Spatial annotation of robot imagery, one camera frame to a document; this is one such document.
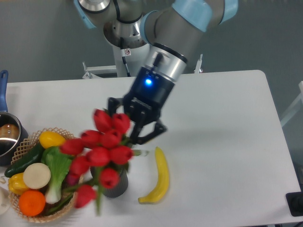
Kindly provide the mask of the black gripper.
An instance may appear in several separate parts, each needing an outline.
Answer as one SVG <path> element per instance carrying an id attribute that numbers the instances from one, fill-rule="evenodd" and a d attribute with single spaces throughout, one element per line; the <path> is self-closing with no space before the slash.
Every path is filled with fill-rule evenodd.
<path id="1" fill-rule="evenodd" d="M 143 145 L 167 132 L 167 126 L 161 121 L 160 113 L 174 83 L 164 76 L 152 73 L 141 67 L 128 93 L 123 98 L 109 97 L 107 109 L 109 116 L 117 113 L 129 115 L 134 126 L 129 136 L 130 145 Z"/>

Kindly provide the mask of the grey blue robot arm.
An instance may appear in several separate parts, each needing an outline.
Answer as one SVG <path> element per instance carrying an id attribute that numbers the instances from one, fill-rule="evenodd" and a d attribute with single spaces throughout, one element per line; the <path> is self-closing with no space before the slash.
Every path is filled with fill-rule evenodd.
<path id="1" fill-rule="evenodd" d="M 140 0 L 78 0 L 82 15 L 104 25 L 112 44 L 126 49 L 149 44 L 149 53 L 127 94 L 109 98 L 108 111 L 124 108 L 134 123 L 127 145 L 144 144 L 167 129 L 160 113 L 203 34 L 236 15 L 236 0 L 176 0 L 164 10 L 142 12 Z"/>

